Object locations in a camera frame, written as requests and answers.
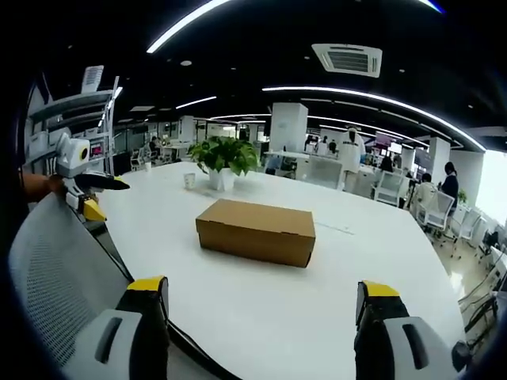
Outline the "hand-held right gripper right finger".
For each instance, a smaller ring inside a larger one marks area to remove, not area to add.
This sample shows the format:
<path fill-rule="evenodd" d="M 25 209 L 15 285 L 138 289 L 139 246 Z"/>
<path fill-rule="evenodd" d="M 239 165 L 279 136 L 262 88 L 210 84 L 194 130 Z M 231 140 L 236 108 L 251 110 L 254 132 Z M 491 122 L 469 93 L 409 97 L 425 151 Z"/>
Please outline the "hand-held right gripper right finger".
<path fill-rule="evenodd" d="M 456 379 L 459 349 L 450 349 L 421 317 L 411 316 L 388 285 L 358 283 L 353 349 L 357 379 Z"/>

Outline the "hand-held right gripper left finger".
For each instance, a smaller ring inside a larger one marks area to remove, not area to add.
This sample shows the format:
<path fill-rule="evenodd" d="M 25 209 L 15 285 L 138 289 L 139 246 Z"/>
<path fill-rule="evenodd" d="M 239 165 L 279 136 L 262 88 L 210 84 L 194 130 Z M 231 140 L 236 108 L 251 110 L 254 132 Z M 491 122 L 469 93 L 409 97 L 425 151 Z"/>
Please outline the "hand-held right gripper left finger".
<path fill-rule="evenodd" d="M 166 379 L 168 314 L 167 278 L 137 279 L 114 309 L 76 336 L 63 373 L 68 379 Z"/>

